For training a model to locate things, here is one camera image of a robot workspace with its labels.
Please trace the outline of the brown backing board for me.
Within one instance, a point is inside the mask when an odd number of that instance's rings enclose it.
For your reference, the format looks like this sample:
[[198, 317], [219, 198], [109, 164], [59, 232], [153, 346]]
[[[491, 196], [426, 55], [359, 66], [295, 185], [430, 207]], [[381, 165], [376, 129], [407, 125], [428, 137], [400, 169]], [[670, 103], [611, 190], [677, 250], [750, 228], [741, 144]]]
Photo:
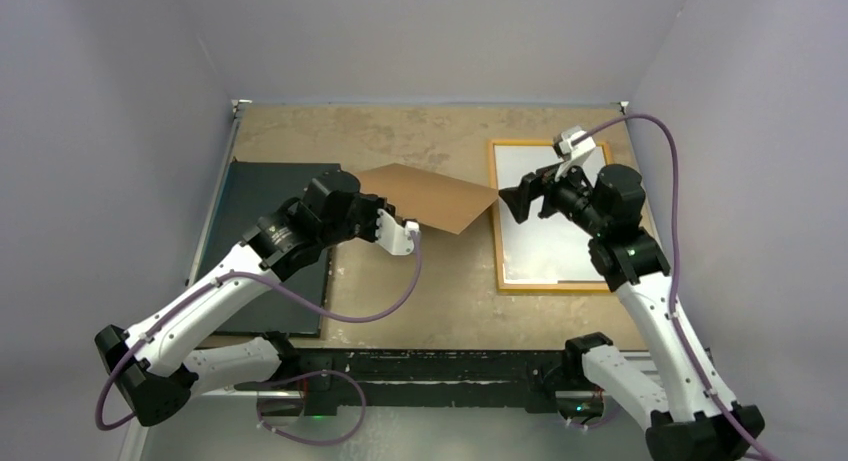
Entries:
[[398, 163], [355, 176], [363, 192], [385, 197], [397, 216], [456, 235], [497, 199], [491, 187]]

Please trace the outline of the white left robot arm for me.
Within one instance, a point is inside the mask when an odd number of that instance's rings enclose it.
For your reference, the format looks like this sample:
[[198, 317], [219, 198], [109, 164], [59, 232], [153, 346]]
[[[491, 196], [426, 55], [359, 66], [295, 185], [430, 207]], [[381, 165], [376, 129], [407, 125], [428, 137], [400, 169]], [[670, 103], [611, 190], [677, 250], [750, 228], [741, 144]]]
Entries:
[[[364, 194], [353, 174], [335, 170], [313, 178], [303, 192], [262, 216], [205, 276], [149, 318], [128, 328], [109, 325], [95, 345], [109, 374], [95, 408], [102, 431], [137, 420], [155, 426], [192, 398], [243, 383], [275, 390], [300, 377], [297, 352], [281, 333], [260, 334], [223, 348], [199, 344], [237, 311], [270, 291], [337, 321], [379, 320], [400, 307], [362, 318], [332, 313], [284, 286], [284, 281], [316, 263], [329, 248], [361, 239], [395, 256], [419, 255], [420, 226], [397, 217], [384, 197]], [[131, 412], [108, 423], [104, 407], [117, 389]]]

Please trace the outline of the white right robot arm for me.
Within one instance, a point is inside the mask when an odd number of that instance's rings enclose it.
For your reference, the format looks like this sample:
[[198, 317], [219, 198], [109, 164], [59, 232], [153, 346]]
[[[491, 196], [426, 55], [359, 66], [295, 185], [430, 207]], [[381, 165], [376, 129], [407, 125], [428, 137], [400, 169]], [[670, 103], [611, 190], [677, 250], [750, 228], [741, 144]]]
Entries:
[[518, 223], [541, 200], [540, 218], [556, 214], [586, 232], [592, 265], [625, 307], [646, 342], [660, 380], [633, 367], [610, 338], [568, 340], [561, 373], [576, 388], [590, 383], [610, 394], [644, 432], [654, 460], [740, 460], [765, 427], [760, 410], [742, 405], [697, 342], [672, 291], [669, 262], [641, 227], [641, 175], [612, 164], [594, 182], [580, 167], [549, 166], [503, 188]]

